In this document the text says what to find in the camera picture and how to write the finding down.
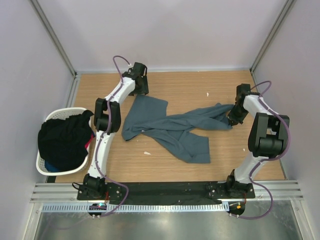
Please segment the blue garment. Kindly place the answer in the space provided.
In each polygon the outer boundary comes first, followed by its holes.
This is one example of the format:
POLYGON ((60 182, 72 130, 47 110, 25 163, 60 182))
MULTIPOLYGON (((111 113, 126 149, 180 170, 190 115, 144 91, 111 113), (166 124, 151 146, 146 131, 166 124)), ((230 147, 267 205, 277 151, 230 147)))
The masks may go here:
POLYGON ((51 173, 59 173, 60 172, 60 170, 58 168, 54 167, 53 165, 51 165, 47 161, 44 162, 44 166, 48 172, 51 172, 51 173))

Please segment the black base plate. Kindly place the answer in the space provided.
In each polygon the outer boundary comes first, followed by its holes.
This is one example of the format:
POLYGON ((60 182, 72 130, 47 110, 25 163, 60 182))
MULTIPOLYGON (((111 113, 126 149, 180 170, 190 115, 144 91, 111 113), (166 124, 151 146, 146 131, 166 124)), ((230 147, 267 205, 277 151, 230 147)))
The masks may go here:
POLYGON ((98 189, 80 185, 77 199, 81 201, 108 200, 118 205, 211 205, 225 199, 254 199, 251 183, 218 181, 196 182, 126 182, 124 186, 105 183, 98 189))

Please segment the red garment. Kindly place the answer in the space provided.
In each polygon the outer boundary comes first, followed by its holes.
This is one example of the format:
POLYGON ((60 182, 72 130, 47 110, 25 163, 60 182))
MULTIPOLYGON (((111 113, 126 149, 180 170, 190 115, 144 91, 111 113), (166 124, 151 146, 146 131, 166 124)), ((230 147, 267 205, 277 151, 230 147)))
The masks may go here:
POLYGON ((89 149, 91 142, 94 140, 94 138, 96 137, 96 135, 94 133, 91 134, 90 139, 88 140, 88 142, 84 145, 84 148, 86 150, 89 149))

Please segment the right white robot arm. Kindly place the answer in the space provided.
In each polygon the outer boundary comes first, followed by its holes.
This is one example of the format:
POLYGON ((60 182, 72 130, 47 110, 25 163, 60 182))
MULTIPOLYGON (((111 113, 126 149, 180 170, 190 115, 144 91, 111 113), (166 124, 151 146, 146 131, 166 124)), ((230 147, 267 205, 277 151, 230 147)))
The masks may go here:
POLYGON ((254 117, 249 133, 248 155, 242 164, 232 170, 225 183, 225 192, 231 198, 242 198, 253 193, 253 180, 268 162, 279 159, 290 144, 290 118, 271 109, 259 92, 242 83, 236 87, 235 105, 227 115, 231 126, 242 124, 250 114, 254 117))

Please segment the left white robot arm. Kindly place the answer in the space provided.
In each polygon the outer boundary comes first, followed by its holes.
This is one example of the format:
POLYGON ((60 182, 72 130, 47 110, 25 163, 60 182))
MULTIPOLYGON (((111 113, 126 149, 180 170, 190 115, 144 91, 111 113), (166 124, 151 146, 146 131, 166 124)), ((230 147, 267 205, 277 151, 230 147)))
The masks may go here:
POLYGON ((107 194, 107 160, 113 138, 122 123, 121 104, 128 96, 149 93, 147 72, 145 64, 135 62, 120 74, 119 83, 106 97, 95 101, 93 124, 96 144, 91 165, 78 189, 78 200, 101 200, 107 194))

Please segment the left corner aluminium post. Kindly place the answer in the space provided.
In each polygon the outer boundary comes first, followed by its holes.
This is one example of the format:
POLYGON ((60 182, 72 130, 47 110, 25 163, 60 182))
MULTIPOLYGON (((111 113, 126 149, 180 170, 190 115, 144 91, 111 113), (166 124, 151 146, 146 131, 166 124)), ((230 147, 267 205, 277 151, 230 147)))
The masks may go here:
POLYGON ((45 31, 47 32, 49 38, 51 39, 53 45, 55 46, 57 52, 61 56, 63 62, 65 63, 66 67, 68 68, 69 72, 71 73, 72 77, 75 78, 77 76, 77 72, 73 67, 65 49, 63 48, 54 28, 52 27, 49 19, 47 18, 43 8, 41 7, 38 0, 29 0, 35 14, 39 18, 41 24, 43 25, 45 31))

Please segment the right corner aluminium post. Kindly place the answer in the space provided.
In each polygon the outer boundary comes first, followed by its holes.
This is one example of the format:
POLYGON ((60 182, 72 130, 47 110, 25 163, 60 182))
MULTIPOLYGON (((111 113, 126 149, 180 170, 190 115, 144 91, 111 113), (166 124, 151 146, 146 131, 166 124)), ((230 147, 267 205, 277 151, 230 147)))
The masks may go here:
POLYGON ((277 36, 280 28, 282 27, 283 23, 285 22, 287 16, 289 15, 290 11, 294 7, 295 3, 296 3, 296 0, 286 0, 284 2, 284 5, 282 6, 279 14, 277 15, 270 31, 268 32, 261 48, 259 49, 257 56, 253 61, 253 64, 250 67, 250 73, 252 76, 254 75, 255 70, 257 69, 259 63, 263 59, 265 53, 267 52, 268 48, 272 44, 273 40, 277 36))

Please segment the corner aluminium post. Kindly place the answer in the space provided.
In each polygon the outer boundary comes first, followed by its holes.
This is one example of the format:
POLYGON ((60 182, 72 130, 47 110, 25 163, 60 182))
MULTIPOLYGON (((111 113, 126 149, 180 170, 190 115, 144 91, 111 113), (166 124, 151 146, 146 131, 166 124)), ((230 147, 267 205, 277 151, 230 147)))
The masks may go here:
POLYGON ((71 73, 72 77, 75 78, 77 76, 77 72, 73 67, 65 49, 63 48, 54 28, 52 27, 49 19, 47 18, 43 8, 41 7, 38 0, 29 0, 35 14, 39 18, 41 24, 43 25, 45 31, 47 32, 49 38, 51 39, 53 45, 55 46, 57 52, 61 56, 63 62, 65 63, 66 67, 68 68, 69 72, 71 73))
POLYGON ((296 0, 286 0, 284 2, 284 5, 282 6, 279 14, 277 15, 270 31, 268 32, 261 48, 259 49, 257 56, 253 61, 253 64, 250 67, 250 73, 252 76, 254 75, 255 70, 257 69, 259 63, 263 59, 265 53, 267 52, 268 48, 272 44, 273 40, 277 36, 280 28, 282 27, 283 23, 285 22, 287 16, 289 15, 290 11, 294 7, 295 3, 296 3, 296 0))

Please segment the aluminium rail frame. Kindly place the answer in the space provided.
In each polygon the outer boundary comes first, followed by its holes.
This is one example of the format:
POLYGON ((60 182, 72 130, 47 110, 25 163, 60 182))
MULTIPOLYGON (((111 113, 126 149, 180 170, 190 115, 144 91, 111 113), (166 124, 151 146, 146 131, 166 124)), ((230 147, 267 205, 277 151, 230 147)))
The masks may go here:
MULTIPOLYGON (((258 180, 268 188, 275 201, 303 200, 301 188, 296 180, 258 180)), ((78 191, 70 183, 37 183, 32 191, 31 203, 73 203, 77 202, 78 191)))

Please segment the grey-blue t shirt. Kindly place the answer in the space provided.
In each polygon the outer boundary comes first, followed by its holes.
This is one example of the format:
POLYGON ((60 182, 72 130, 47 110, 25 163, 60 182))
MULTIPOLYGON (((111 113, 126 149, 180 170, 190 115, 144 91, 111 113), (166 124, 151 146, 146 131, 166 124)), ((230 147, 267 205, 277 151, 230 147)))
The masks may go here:
POLYGON ((209 164, 208 137, 191 131, 230 130, 227 113, 233 104, 220 104, 197 108, 182 114, 167 115, 168 102, 147 95, 138 95, 129 110, 123 127, 122 138, 130 141, 143 134, 154 139, 173 156, 188 164, 209 164))

